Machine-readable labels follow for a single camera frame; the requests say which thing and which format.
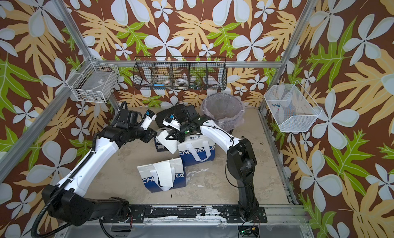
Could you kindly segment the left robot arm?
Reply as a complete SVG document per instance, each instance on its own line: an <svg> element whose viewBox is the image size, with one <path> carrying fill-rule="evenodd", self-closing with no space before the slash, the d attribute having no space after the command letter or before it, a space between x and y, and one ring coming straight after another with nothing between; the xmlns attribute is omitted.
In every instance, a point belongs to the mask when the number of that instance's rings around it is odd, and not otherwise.
<svg viewBox="0 0 394 238"><path fill-rule="evenodd" d="M91 150L63 179L48 185L42 192L45 206L38 214L31 229L33 238L47 238L73 225L81 226L88 221L103 219L125 221L129 218L129 202L122 198L89 199L85 194L105 163L123 145L140 140L148 143L157 132L150 128L156 114L147 110L144 114L128 110L123 102L111 124L93 137ZM64 222L55 230L39 234L39 224L45 214Z"/></svg>

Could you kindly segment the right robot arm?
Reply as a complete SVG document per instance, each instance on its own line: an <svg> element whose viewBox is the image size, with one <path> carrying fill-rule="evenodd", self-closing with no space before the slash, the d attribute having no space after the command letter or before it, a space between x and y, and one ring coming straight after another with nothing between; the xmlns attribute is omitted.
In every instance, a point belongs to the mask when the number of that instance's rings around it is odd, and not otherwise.
<svg viewBox="0 0 394 238"><path fill-rule="evenodd" d="M163 124L171 127L165 139L185 142L187 135L199 132L223 149L227 154L225 174L229 173L237 182L233 187L239 191L239 216L243 221L253 221L258 215L259 202L255 196L253 181L257 160L251 142L247 138L234 137L206 115L201 116L197 113L190 116L187 109L184 113L184 120L179 120L174 114L163 119Z"/></svg>

